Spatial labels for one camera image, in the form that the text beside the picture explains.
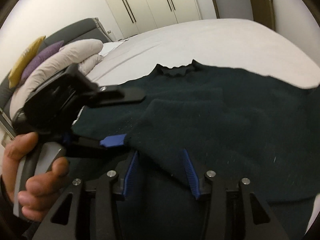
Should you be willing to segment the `person's left hand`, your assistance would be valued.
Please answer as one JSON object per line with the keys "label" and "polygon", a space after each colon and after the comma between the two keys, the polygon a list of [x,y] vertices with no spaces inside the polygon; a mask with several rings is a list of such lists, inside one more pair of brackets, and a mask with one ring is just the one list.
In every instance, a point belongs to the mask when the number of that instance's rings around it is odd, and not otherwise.
{"label": "person's left hand", "polygon": [[68,183],[69,163],[56,142],[38,142],[35,132],[18,135],[4,150],[5,193],[15,215],[40,222]]}

